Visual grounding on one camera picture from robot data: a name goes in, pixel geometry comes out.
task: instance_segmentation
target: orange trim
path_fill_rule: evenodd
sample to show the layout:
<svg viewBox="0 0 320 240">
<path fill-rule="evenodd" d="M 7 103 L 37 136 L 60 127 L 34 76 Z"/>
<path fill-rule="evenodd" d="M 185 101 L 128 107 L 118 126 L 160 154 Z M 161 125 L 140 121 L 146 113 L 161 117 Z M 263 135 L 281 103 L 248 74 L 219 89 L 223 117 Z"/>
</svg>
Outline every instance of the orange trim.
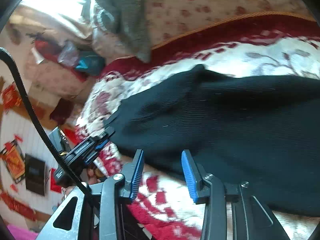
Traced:
<svg viewBox="0 0 320 240">
<path fill-rule="evenodd" d="M 193 30 L 193 31 L 190 31 L 190 32 L 178 35 L 178 36 L 175 36 L 175 37 L 173 37 L 173 38 L 171 38 L 171 39 L 169 39 L 167 41 L 163 41 L 162 43 L 153 46 L 151 48 L 151 50 L 160 48 L 160 47 L 162 47 L 162 46 L 164 46 L 164 45 L 166 45 L 166 44 L 168 44 L 168 43 L 170 43 L 172 41 L 175 41 L 177 39 L 183 38 L 183 37 L 188 36 L 190 34 L 197 33 L 197 32 L 200 32 L 200 31 L 203 31 L 203 30 L 206 30 L 206 29 L 209 29 L 211 27 L 215 27 L 215 26 L 218 26 L 218 25 L 221 25 L 221 24 L 224 24 L 224 23 L 228 23 L 228 22 L 232 22 L 232 21 L 236 21 L 236 20 L 242 20 L 242 19 L 246 19 L 246 18 L 250 18 L 250 17 L 258 17 L 258 16 L 266 16 L 266 15 L 285 15 L 285 16 L 292 16 L 292 17 L 308 20 L 308 21 L 311 21 L 311 22 L 316 22 L 316 20 L 311 16 L 305 16 L 305 15 L 300 15 L 300 14 L 290 13 L 290 12 L 265 11 L 265 12 L 249 13 L 249 14 L 244 14 L 244 15 L 239 15 L 239 16 L 233 16 L 231 18 L 224 19 L 224 20 L 222 20 L 220 22 L 211 23 L 211 24 L 206 25 L 204 27 L 201 27 L 199 29 L 196 29 L 196 30 Z M 115 60 L 123 59 L 123 58 L 131 58 L 131 57 L 135 57 L 135 56 L 131 55 L 131 56 L 119 57 L 119 58 L 117 58 Z"/>
</svg>

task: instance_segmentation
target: screw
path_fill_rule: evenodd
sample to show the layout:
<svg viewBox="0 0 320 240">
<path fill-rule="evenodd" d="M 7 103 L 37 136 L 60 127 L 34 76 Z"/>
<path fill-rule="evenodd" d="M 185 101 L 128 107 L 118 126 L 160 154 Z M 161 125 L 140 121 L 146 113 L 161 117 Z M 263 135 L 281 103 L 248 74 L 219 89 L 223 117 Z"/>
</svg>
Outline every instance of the screw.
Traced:
<svg viewBox="0 0 320 240">
<path fill-rule="evenodd" d="M 204 176 L 204 178 L 205 178 L 205 179 L 208 179 L 208 180 L 213 179 L 213 174 L 207 173 L 207 174 Z"/>
<path fill-rule="evenodd" d="M 247 181 L 241 182 L 241 187 L 249 187 L 249 182 Z"/>
<path fill-rule="evenodd" d="M 120 180 L 120 179 L 122 179 L 122 177 L 123 177 L 123 175 L 121 173 L 117 173 L 117 174 L 113 175 L 114 180 Z"/>
</svg>

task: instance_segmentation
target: plastic bag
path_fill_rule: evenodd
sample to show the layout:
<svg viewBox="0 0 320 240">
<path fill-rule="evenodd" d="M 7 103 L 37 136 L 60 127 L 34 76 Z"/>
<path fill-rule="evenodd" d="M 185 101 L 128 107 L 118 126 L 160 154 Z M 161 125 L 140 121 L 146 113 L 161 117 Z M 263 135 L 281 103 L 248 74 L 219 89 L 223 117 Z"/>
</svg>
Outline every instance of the plastic bag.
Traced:
<svg viewBox="0 0 320 240">
<path fill-rule="evenodd" d="M 62 52 L 58 56 L 58 62 L 67 68 L 74 68 L 79 62 L 79 51 L 71 41 L 66 41 Z"/>
</svg>

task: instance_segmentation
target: pink cloth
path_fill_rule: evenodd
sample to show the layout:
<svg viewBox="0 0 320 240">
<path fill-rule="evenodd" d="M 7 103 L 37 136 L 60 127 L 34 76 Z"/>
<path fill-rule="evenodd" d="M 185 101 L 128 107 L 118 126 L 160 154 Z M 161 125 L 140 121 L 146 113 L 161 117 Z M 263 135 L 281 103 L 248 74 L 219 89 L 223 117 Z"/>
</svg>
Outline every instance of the pink cloth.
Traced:
<svg viewBox="0 0 320 240">
<path fill-rule="evenodd" d="M 18 228 L 14 225 L 8 225 L 7 227 L 16 240 L 35 240 L 38 236 L 37 233 L 25 230 L 23 228 Z"/>
</svg>

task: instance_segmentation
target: gray cloth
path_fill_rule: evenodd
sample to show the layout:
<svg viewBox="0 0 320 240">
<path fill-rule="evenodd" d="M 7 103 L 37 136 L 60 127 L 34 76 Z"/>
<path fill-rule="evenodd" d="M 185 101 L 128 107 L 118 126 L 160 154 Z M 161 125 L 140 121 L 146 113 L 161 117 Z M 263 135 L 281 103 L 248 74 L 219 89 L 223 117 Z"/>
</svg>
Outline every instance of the gray cloth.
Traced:
<svg viewBox="0 0 320 240">
<path fill-rule="evenodd" d="M 144 15 L 144 0 L 96 0 L 106 31 L 117 34 L 129 51 L 141 61 L 150 61 L 151 46 Z"/>
</svg>

